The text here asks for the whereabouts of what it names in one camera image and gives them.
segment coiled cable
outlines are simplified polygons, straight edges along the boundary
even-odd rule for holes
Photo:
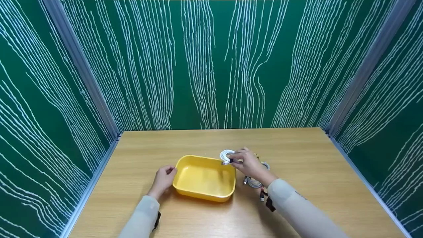
[[[229,159],[227,157],[228,154],[233,154],[233,153],[235,153],[235,151],[230,150],[230,149],[226,149],[226,150],[224,150],[220,153],[220,159],[223,161],[222,165],[228,165],[230,163],[236,163],[236,162],[234,162],[233,159]],[[265,166],[267,168],[267,170],[270,170],[270,165],[268,163],[261,162],[261,164],[263,164],[263,166]],[[258,180],[251,178],[251,177],[248,177],[248,176],[245,176],[244,184],[247,184],[247,183],[252,188],[260,188],[262,186],[261,182],[259,182]]]

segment sleeve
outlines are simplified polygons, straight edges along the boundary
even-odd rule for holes
[[[273,181],[267,190],[276,210],[302,238],[347,238],[321,210],[284,180]]]
[[[160,204],[151,196],[143,196],[119,238],[147,238],[156,223]]]

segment finger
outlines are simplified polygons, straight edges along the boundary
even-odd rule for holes
[[[173,168],[172,171],[168,173],[168,175],[175,177],[176,173],[178,172],[177,168]]]
[[[244,159],[244,153],[231,154],[231,155],[228,155],[228,158],[230,158],[230,159]]]
[[[242,163],[230,163],[230,165],[232,165],[232,167],[234,167],[236,169],[242,169],[243,168]]]
[[[241,149],[235,151],[234,154],[243,153],[243,152],[245,152],[245,149],[244,148],[241,148]]]
[[[170,168],[170,169],[166,170],[166,174],[170,174],[173,170],[176,170],[176,168],[173,167],[173,168]]]
[[[159,170],[160,171],[167,171],[169,169],[173,169],[174,167],[175,166],[173,166],[173,165],[166,165],[166,166],[160,167]]]

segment wooden table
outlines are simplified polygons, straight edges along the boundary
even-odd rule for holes
[[[125,132],[70,237],[117,237],[156,170],[183,155],[218,158],[224,149],[249,147],[350,237],[404,237],[320,128]],[[238,172],[226,203],[177,195],[161,199],[159,237],[299,237],[242,184]]]

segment person's right hand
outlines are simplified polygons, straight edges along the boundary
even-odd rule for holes
[[[252,177],[261,182],[265,187],[268,187],[276,177],[270,171],[267,170],[260,160],[257,159],[257,156],[248,148],[244,147],[237,151],[234,154],[228,155],[230,159],[242,159],[242,163],[231,163],[231,165],[241,171],[243,174],[248,177]]]

